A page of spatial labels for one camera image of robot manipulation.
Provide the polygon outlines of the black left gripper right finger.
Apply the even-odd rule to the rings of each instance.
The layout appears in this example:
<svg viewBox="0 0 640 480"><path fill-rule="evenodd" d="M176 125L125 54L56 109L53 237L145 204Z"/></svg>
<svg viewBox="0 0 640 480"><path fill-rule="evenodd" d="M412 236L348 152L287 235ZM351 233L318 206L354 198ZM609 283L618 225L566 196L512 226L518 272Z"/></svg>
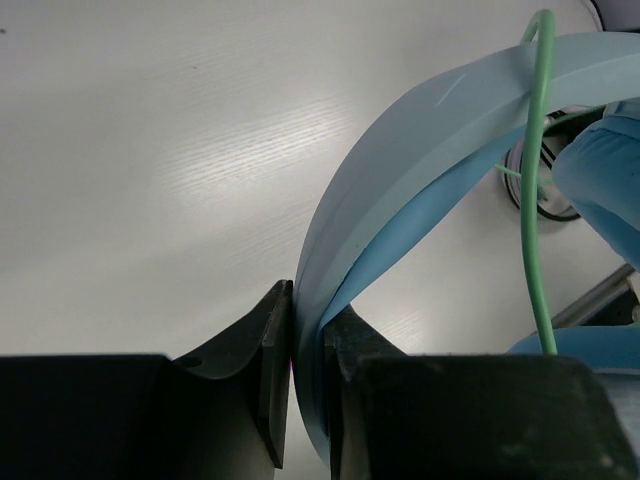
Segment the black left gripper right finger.
<svg viewBox="0 0 640 480"><path fill-rule="evenodd" d="M631 479L603 382L548 355L412 356L354 310L323 330L335 479Z"/></svg>

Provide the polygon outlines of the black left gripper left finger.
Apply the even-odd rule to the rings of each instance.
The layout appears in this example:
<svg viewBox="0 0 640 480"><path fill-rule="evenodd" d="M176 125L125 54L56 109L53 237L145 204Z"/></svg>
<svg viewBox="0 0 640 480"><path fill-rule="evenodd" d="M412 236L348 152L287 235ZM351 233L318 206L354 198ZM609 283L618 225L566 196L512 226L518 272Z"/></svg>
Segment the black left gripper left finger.
<svg viewBox="0 0 640 480"><path fill-rule="evenodd" d="M5 479L270 479L284 463L292 285L162 354L5 356Z"/></svg>

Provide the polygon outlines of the metal rail strip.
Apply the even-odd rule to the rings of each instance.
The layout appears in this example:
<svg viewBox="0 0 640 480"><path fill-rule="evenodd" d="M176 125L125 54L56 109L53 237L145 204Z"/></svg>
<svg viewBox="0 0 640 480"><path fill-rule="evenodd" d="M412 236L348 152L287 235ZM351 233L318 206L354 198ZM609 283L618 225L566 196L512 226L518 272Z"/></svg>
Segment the metal rail strip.
<svg viewBox="0 0 640 480"><path fill-rule="evenodd" d="M552 319L555 329L577 326L628 326L639 321L637 272L628 264L587 291Z"/></svg>

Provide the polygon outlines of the light blue headphones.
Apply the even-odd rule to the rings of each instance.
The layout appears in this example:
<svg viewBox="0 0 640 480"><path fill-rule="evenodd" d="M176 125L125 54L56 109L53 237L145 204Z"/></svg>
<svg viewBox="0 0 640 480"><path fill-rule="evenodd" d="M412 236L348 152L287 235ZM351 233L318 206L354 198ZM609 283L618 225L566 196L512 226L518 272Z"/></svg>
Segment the light blue headphones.
<svg viewBox="0 0 640 480"><path fill-rule="evenodd" d="M536 53L535 43L519 44L405 93L357 141L321 198L294 283L293 368L303 422L323 461L324 326L522 138Z"/></svg>

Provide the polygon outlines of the clear tape roll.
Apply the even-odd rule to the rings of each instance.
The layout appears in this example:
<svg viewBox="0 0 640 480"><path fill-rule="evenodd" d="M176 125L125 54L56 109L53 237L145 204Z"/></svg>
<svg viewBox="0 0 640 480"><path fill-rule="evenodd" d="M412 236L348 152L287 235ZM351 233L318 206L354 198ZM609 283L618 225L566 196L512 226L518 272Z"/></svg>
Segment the clear tape roll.
<svg viewBox="0 0 640 480"><path fill-rule="evenodd" d="M571 106L548 114L539 151L537 176L537 212L540 220L568 223L580 218L579 213L560 193L552 169L559 154L588 126L603 117L604 107ZM503 156L496 168L512 204L521 208L521 172L524 140L519 140Z"/></svg>

